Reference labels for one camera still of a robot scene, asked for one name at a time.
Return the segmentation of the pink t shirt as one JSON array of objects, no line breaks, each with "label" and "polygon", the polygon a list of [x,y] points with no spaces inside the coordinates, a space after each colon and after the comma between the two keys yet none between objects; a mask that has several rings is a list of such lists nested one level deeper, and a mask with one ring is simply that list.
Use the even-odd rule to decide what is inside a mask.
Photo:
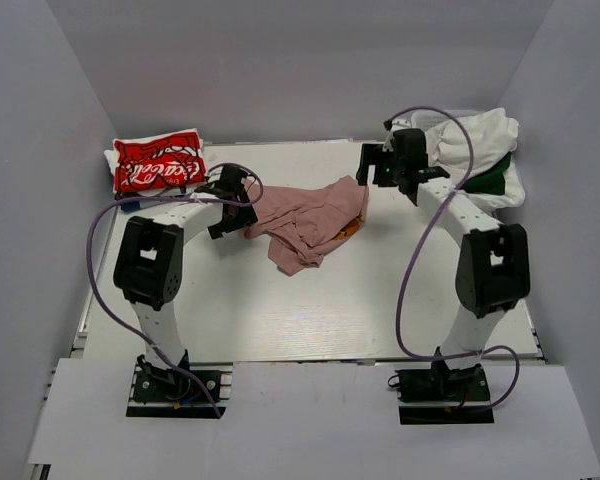
[{"label": "pink t shirt", "polygon": [[268,258],[287,276],[317,268],[365,223],[369,188],[344,176],[321,189],[246,183],[255,202],[257,222],[243,231],[246,239],[270,238]]}]

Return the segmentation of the green and white t shirt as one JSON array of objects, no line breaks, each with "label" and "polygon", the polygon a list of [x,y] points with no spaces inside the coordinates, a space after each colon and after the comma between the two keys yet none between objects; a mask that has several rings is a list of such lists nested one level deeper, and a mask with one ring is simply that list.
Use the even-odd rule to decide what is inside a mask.
[{"label": "green and white t shirt", "polygon": [[462,186],[468,198],[482,211],[520,207],[526,193],[516,171],[513,153],[508,152],[490,169],[469,178]]}]

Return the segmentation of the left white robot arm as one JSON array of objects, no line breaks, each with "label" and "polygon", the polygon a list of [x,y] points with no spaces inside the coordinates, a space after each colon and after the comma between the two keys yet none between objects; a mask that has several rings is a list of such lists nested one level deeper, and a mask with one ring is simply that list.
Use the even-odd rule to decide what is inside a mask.
[{"label": "left white robot arm", "polygon": [[247,170],[219,166],[219,176],[156,217],[133,216],[124,230],[114,268],[114,285],[138,318],[144,362],[161,369],[157,387],[179,399],[191,387],[187,350],[177,329],[174,299],[183,284],[184,249],[196,236],[218,239],[256,223],[247,193]]}]

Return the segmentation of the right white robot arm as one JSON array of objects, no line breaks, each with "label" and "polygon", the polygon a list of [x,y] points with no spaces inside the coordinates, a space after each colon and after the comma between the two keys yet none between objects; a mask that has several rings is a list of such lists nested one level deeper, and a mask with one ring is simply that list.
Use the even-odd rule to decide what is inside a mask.
[{"label": "right white robot arm", "polygon": [[365,143],[356,172],[359,185],[395,187],[459,246],[455,291],[459,308],[453,325],[431,357],[443,363],[431,374],[433,390],[452,399],[468,385],[486,344],[506,313],[530,292],[528,240],[519,224],[503,224],[457,189],[450,174],[428,164],[425,134],[402,129],[389,145]]}]

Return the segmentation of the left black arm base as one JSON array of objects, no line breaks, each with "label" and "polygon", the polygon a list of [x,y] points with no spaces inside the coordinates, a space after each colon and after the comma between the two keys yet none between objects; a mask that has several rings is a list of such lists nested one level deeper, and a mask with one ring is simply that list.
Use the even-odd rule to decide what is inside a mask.
[{"label": "left black arm base", "polygon": [[134,366],[126,416],[219,419],[230,398],[233,367],[189,364],[189,370],[204,384],[219,414],[216,414],[213,405],[196,382],[173,370],[154,367],[140,355]]}]

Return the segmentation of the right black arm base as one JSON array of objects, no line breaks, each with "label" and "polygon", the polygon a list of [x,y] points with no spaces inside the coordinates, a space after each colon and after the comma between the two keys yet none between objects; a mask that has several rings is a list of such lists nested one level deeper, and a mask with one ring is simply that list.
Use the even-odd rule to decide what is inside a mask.
[{"label": "right black arm base", "polygon": [[491,393],[484,369],[444,382],[431,369],[396,370],[387,386],[397,393],[401,425],[493,424]]}]

